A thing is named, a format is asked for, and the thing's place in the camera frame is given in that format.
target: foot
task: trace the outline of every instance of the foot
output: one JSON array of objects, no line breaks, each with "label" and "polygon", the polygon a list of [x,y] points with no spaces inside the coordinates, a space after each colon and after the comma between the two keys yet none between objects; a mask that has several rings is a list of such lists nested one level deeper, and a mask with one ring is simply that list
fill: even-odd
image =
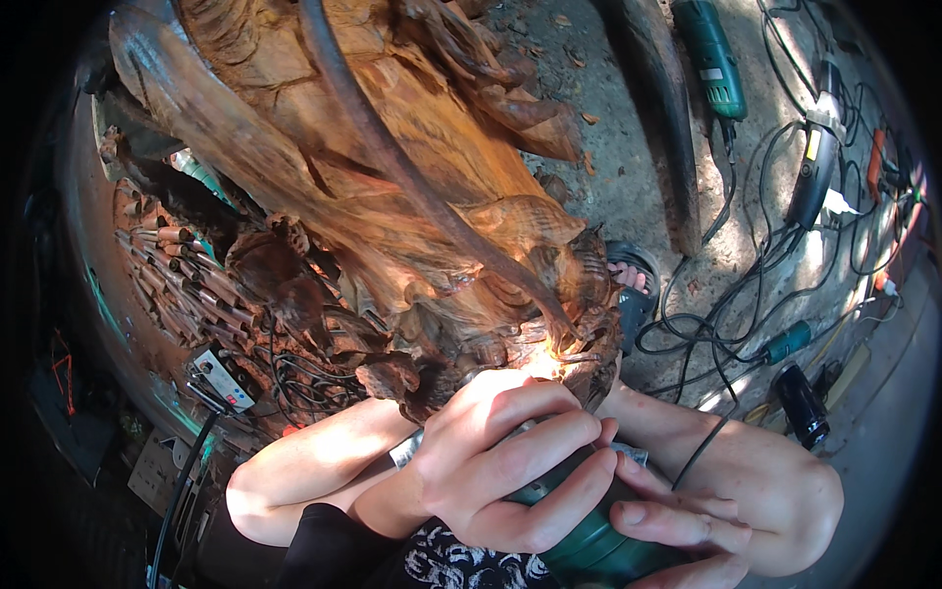
[{"label": "foot", "polygon": [[648,294],[647,288],[644,287],[646,277],[644,272],[639,271],[634,266],[628,266],[625,262],[618,262],[617,264],[608,264],[609,271],[611,272],[611,279],[614,280],[619,285],[625,285],[628,288],[634,288],[642,294]]}]

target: black shirt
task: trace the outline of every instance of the black shirt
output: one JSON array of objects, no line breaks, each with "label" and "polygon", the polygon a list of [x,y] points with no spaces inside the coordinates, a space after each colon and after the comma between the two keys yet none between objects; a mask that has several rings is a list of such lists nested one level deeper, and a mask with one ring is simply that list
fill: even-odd
[{"label": "black shirt", "polygon": [[301,515],[278,589],[559,589],[535,554],[465,546],[437,518],[407,540],[380,536],[327,503]]}]

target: wood chip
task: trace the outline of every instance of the wood chip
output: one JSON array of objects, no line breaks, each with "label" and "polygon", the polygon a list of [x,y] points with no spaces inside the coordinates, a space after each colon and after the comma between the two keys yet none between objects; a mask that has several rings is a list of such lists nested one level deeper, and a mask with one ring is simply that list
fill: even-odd
[{"label": "wood chip", "polygon": [[595,168],[592,167],[592,152],[582,152],[582,163],[585,165],[589,176],[595,176]]}]

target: sandal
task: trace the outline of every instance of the sandal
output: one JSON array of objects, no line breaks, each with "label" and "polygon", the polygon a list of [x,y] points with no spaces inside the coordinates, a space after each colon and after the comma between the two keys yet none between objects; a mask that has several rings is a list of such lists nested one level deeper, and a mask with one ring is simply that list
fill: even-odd
[{"label": "sandal", "polygon": [[625,286],[618,296],[618,308],[622,311],[622,351],[629,355],[635,346],[638,332],[647,323],[648,314],[658,308],[660,300],[660,268],[647,250],[627,241],[607,241],[606,259],[610,264],[625,262],[644,274],[644,287],[648,294]]}]

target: black can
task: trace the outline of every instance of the black can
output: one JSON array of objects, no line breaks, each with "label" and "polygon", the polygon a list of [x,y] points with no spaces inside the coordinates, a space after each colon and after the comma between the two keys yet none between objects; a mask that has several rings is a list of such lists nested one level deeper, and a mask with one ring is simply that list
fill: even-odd
[{"label": "black can", "polygon": [[771,390],[782,402],[795,437],[811,450],[831,432],[824,402],[811,390],[811,384],[794,362],[782,368],[771,381]]}]

